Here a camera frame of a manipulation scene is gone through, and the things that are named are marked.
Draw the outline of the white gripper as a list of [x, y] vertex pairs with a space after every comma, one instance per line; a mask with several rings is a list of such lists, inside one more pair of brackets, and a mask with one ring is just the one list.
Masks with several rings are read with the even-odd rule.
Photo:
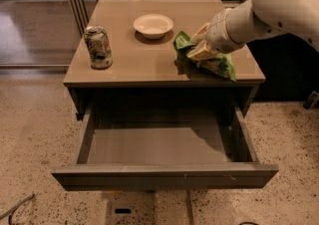
[[230, 9], [224, 9], [216, 14], [209, 24], [203, 24], [190, 38], [190, 41], [196, 45], [186, 53], [189, 59], [208, 60], [214, 58], [217, 53], [229, 54], [243, 47], [243, 44], [233, 41], [227, 31], [229, 12]]

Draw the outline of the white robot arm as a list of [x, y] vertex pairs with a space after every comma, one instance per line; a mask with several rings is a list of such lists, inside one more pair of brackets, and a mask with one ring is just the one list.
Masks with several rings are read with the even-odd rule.
[[319, 50], [319, 0], [247, 0], [225, 9], [190, 39], [195, 48], [187, 56], [207, 60], [286, 33]]

